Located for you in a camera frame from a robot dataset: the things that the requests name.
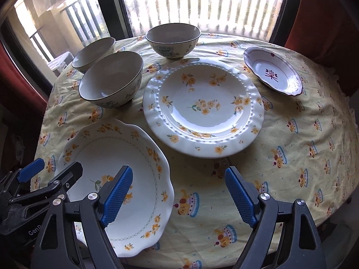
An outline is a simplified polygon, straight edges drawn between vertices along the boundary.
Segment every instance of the oval plate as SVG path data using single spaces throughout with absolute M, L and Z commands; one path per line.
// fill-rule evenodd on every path
M 263 124 L 262 99 L 252 81 L 207 58 L 183 59 L 158 71 L 145 89 L 143 106 L 161 141 L 198 158 L 240 152 Z
M 132 168 L 132 186 L 115 221 L 105 229 L 118 257 L 135 256 L 159 240 L 174 192 L 167 159 L 142 129 L 115 119 L 85 126 L 66 144 L 56 174 L 74 161 L 84 172 L 68 191 L 71 201 L 99 191 L 123 165 Z M 86 243 L 81 223 L 75 228 L 78 239 Z
M 247 48 L 245 64 L 266 85 L 291 96 L 302 93 L 303 85 L 295 69 L 282 57 L 260 47 Z

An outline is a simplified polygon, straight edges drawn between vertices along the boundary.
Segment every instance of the tablecloth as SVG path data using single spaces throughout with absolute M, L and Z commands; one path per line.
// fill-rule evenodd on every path
M 263 46 L 285 58 L 298 72 L 303 93 L 286 96 L 262 84 L 245 65 L 243 52 Z M 233 265 L 251 233 L 243 223 L 224 182 L 224 171 L 235 165 L 259 192 L 276 200 L 304 199 L 319 225 L 351 194 L 358 183 L 358 134 L 347 99 L 335 75 L 291 50 L 262 41 L 203 33 L 186 57 L 220 59 L 244 72 L 262 95 L 264 122 L 255 141 L 242 152 L 222 159 L 199 159 L 163 144 L 146 123 L 142 105 L 150 78 L 173 62 L 156 54 L 146 39 L 116 43 L 118 51 L 131 50 L 144 60 L 142 84 L 134 99 L 118 108 L 96 108 L 78 94 L 82 73 L 68 66 L 58 77 L 48 101 L 35 157 L 45 169 L 32 179 L 32 189 L 53 178 L 64 145 L 90 123 L 117 118 L 136 124 L 154 139 L 168 159 L 175 203 L 159 242 L 139 255 L 123 259 L 147 268 L 218 268 Z M 180 199 L 197 193 L 198 212 L 180 211 Z M 276 249 L 281 224 L 277 224 L 270 250 Z

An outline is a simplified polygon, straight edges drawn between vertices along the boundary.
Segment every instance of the metal screw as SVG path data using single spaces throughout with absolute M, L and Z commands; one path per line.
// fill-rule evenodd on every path
M 262 198 L 263 200 L 268 200 L 268 199 L 270 199 L 270 195 L 269 195 L 268 193 L 262 193 L 260 196 L 261 196 L 261 198 Z
M 304 206 L 304 204 L 306 203 L 303 199 L 297 199 L 297 203 L 298 203 L 298 205 L 300 205 L 300 206 Z
M 53 200 L 53 205 L 59 205 L 61 203 L 61 199 L 60 198 L 56 198 Z
M 90 200 L 94 200 L 97 198 L 97 193 L 95 193 L 95 192 L 90 193 L 89 196 L 87 196 L 87 198 Z

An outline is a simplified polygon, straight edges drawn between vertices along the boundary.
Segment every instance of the blue rubber pad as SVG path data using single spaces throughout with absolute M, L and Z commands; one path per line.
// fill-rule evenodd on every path
M 226 170 L 225 183 L 242 220 L 253 228 L 258 222 L 254 213 L 254 204 L 230 168 Z
M 33 176 L 43 170 L 45 167 L 45 162 L 41 158 L 37 158 L 32 163 L 28 164 L 25 168 L 20 170 L 18 175 L 18 182 L 25 183 L 29 181 Z
M 104 227 L 107 227 L 109 223 L 113 222 L 121 208 L 123 200 L 126 197 L 128 190 L 132 184 L 133 173 L 132 169 L 128 167 L 120 180 L 112 189 L 110 195 L 103 205 L 103 215 L 100 220 Z

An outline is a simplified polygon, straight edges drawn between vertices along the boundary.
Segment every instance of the yellow tablecloth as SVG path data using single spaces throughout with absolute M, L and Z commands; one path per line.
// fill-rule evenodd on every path
M 142 96 L 150 78 L 172 60 L 156 54 L 144 37 L 117 42 L 117 50 L 142 55 L 142 84 L 132 102 L 119 109 L 97 111 L 78 95 L 82 73 L 68 66 L 57 79 L 44 116 L 36 157 L 46 168 L 32 179 L 32 189 L 44 187 L 54 176 L 64 148 L 76 132 L 95 121 L 117 118 L 144 129 L 168 159 L 175 203 L 159 243 L 138 256 L 123 260 L 147 268 L 217 268 L 233 265 L 251 233 L 243 223 L 226 188 L 223 173 L 235 165 L 258 191 L 292 202 L 303 198 L 319 225 L 355 189 L 358 182 L 358 136 L 347 101 L 323 67 L 291 50 L 269 43 L 204 33 L 186 57 L 220 59 L 245 72 L 262 95 L 263 128 L 244 151 L 223 159 L 198 159 L 163 144 L 146 123 Z M 245 66 L 243 51 L 263 46 L 285 58 L 299 73 L 303 93 L 285 96 L 262 84 Z M 176 203 L 185 194 L 199 195 L 195 217 L 179 214 Z M 279 241 L 277 224 L 271 250 Z

